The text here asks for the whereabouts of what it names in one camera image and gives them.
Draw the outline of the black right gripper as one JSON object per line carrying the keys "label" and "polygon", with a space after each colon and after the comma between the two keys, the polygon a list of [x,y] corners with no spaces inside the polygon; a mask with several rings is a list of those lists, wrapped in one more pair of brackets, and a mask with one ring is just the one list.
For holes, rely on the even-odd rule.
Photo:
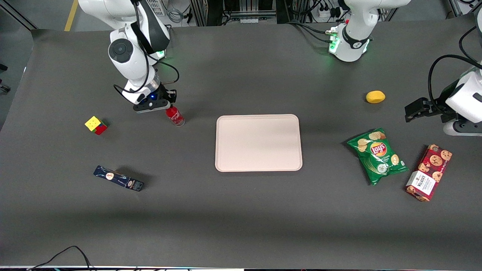
{"label": "black right gripper", "polygon": [[169,108],[172,108],[174,107],[176,98],[176,89],[169,90],[164,85],[161,85],[150,94],[150,103],[152,103],[153,106],[167,106],[167,104],[170,103]]}

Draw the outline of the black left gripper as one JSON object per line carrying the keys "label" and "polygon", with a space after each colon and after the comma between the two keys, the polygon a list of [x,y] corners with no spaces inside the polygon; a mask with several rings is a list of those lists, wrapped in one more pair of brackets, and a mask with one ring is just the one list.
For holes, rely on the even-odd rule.
{"label": "black left gripper", "polygon": [[441,115],[442,122],[449,122],[452,120],[460,120],[461,116],[456,113],[454,109],[447,104],[447,99],[456,94],[464,84],[459,84],[459,79],[446,86],[439,95],[438,98],[434,98],[432,91],[432,80],[429,79],[429,99],[421,97],[413,102],[413,105],[404,107],[405,110],[405,122],[411,122],[412,120],[430,117],[433,107]]}

